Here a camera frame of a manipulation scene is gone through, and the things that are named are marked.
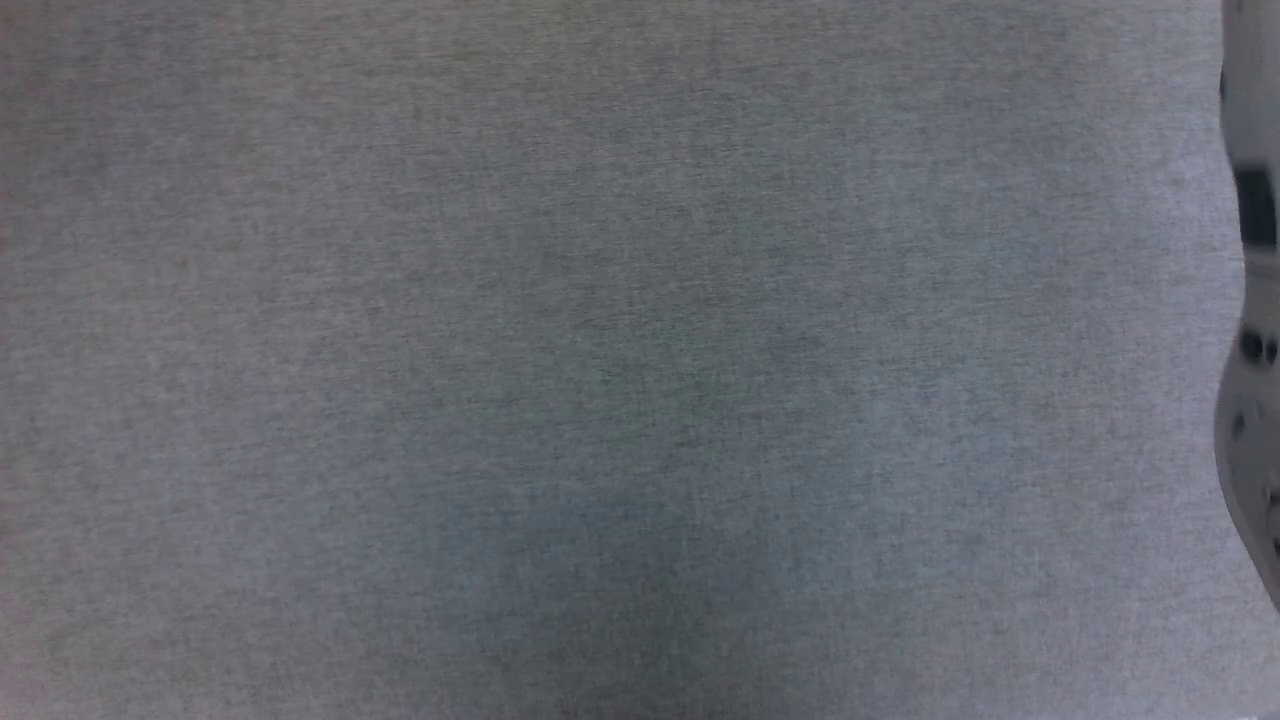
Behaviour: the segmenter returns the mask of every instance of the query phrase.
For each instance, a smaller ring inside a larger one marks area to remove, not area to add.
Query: gray carpet
[[[0,12],[0,715],[1280,706],[1216,3]]]

